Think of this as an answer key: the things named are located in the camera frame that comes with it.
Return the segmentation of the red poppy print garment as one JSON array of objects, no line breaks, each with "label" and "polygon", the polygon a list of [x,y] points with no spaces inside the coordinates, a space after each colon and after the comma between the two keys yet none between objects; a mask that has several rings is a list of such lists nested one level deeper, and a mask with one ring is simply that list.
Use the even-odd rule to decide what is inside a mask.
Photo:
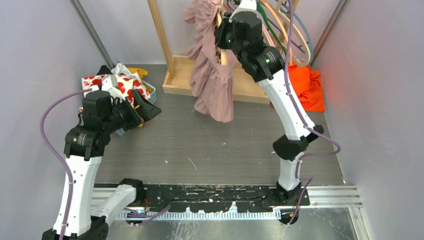
[{"label": "red poppy print garment", "polygon": [[[105,75],[92,75],[81,78],[82,89],[88,89],[94,85],[101,86],[102,78]],[[118,81],[119,90],[124,94],[130,105],[134,108],[133,90],[138,90],[141,95],[148,101],[152,98],[152,91],[147,88],[147,85],[143,81],[127,77],[125,75],[115,75]]]}]

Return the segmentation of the pink pleated skirt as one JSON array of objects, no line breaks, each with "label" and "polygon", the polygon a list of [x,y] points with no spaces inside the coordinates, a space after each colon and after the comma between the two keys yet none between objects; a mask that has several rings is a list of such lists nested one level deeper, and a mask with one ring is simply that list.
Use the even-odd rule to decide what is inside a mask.
[{"label": "pink pleated skirt", "polygon": [[184,11],[184,21],[195,26],[195,43],[187,54],[194,61],[189,80],[192,95],[197,98],[194,109],[228,123],[234,118],[232,72],[238,61],[228,51],[227,63],[221,64],[215,38],[220,6],[219,0],[195,0]]}]

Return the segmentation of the beige plastic hanger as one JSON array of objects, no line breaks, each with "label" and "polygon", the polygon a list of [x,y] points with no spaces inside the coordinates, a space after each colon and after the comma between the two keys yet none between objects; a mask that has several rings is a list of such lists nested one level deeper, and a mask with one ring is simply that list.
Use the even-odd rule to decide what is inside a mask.
[{"label": "beige plastic hanger", "polygon": [[215,35],[216,47],[219,50],[218,51],[219,62],[222,66],[226,66],[228,63],[228,59],[227,59],[227,52],[225,49],[226,44],[224,43],[225,26],[222,25],[222,22],[223,22],[223,5],[220,5],[218,7],[216,17],[215,17],[216,29],[215,29],[214,35]]}]

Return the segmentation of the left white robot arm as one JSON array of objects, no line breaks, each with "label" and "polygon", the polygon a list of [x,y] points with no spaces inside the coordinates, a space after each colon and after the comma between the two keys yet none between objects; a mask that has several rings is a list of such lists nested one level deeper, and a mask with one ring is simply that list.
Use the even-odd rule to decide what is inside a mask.
[{"label": "left white robot arm", "polygon": [[112,195],[91,207],[95,178],[111,135],[137,128],[161,113],[139,92],[134,97],[132,107],[114,88],[84,91],[78,124],[65,136],[64,154],[57,156],[65,169],[65,183],[56,222],[42,234],[44,240],[104,240],[113,220],[128,205],[145,202],[143,182],[124,178]]}]

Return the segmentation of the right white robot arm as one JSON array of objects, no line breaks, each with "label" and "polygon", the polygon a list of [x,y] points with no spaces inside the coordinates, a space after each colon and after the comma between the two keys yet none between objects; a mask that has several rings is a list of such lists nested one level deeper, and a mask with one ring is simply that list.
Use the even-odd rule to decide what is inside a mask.
[{"label": "right white robot arm", "polygon": [[320,134],[324,129],[310,121],[303,110],[285,76],[283,57],[275,47],[265,44],[262,21],[255,12],[226,13],[214,35],[216,45],[232,51],[243,70],[264,90],[283,124],[285,134],[272,144],[280,158],[276,197],[281,204],[291,205],[301,191],[302,183],[297,176],[301,157],[317,139],[308,127]]}]

